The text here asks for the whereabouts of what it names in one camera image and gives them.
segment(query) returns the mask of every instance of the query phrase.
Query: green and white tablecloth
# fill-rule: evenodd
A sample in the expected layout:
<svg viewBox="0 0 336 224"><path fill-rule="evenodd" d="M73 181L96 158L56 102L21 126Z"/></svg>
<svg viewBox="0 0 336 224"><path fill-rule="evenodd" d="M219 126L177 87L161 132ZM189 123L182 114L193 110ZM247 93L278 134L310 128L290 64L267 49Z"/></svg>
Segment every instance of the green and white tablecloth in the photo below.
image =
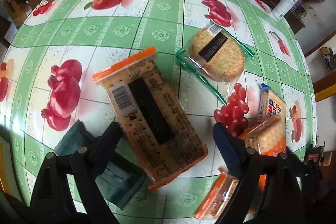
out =
<svg viewBox="0 0 336 224"><path fill-rule="evenodd" d="M14 69L6 98L0 103L0 123L13 137L15 172L24 201L30 202L45 155L67 131L50 128L41 117L50 96L47 80L51 66L69 59L81 63L80 100L69 127L79 119L98 136L115 120L115 113L105 90L93 83L92 74L154 45L158 51L155 62L206 143L209 155L155 192L147 191L144 185L123 211L109 206L120 223L198 223L192 218L194 212L223 165L211 133L213 112L221 103L192 73L181 68L174 53L209 22L205 17L208 7L202 0L112 0L117 2L115 6L97 10L91 7L95 1L54 0L44 13L29 15L6 54L4 61L14 59ZM307 63L291 28L285 20L276 20L259 0L219 1L232 17L227 30L255 52L238 81L247 90L249 122L255 122L259 86L266 83L287 103L286 142L302 160L306 144L315 144L316 106ZM279 39L286 50L279 46ZM222 83L211 83L219 91L223 89ZM298 142L292 141L289 112L295 104L301 109L302 136ZM119 147L118 151L135 161L129 147ZM69 184L76 208L83 211L71 176Z"/></svg>

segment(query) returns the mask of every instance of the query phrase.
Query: black strip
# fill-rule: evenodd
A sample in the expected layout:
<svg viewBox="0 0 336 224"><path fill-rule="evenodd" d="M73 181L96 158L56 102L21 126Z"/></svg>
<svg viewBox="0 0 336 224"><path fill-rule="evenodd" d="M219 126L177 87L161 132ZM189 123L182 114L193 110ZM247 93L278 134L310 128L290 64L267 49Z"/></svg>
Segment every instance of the black strip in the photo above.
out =
<svg viewBox="0 0 336 224"><path fill-rule="evenodd" d="M130 91L158 144L175 137L143 78L128 84Z"/></svg>
<svg viewBox="0 0 336 224"><path fill-rule="evenodd" d="M207 62L218 52L218 50L224 45L227 37L219 32L206 46L198 53Z"/></svg>

